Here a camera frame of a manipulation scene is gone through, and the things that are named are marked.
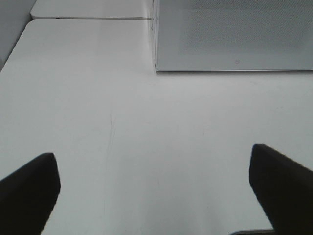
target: gray partition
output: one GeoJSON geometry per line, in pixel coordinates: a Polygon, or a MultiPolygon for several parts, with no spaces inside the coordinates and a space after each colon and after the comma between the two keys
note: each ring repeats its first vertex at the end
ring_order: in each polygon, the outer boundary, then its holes
{"type": "Polygon", "coordinates": [[[36,0],[0,1],[0,70],[27,23],[36,0]]]}

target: table surface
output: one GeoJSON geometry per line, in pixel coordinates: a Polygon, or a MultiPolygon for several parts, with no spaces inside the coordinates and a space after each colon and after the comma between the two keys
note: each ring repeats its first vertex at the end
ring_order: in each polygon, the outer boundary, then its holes
{"type": "Polygon", "coordinates": [[[30,14],[37,18],[151,18],[152,0],[37,0],[30,14]]]}
{"type": "Polygon", "coordinates": [[[43,235],[270,228],[251,148],[313,169],[313,73],[156,73],[148,32],[148,20],[29,23],[0,73],[0,178],[56,155],[43,235]]]}

